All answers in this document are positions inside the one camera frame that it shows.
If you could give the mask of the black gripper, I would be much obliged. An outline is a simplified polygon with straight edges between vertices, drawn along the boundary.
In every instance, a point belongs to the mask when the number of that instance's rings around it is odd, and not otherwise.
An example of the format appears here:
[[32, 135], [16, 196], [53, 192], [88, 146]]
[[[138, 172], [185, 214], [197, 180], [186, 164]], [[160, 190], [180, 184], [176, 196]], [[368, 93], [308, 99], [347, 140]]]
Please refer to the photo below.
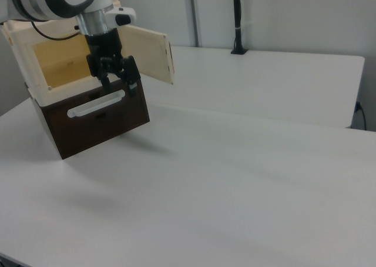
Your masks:
[[111, 92], [108, 73], [119, 74], [127, 85], [131, 98], [137, 95], [140, 73], [133, 56], [123, 58], [122, 43], [117, 29], [100, 35], [85, 35], [90, 54], [86, 56], [90, 74], [101, 82], [106, 93]]

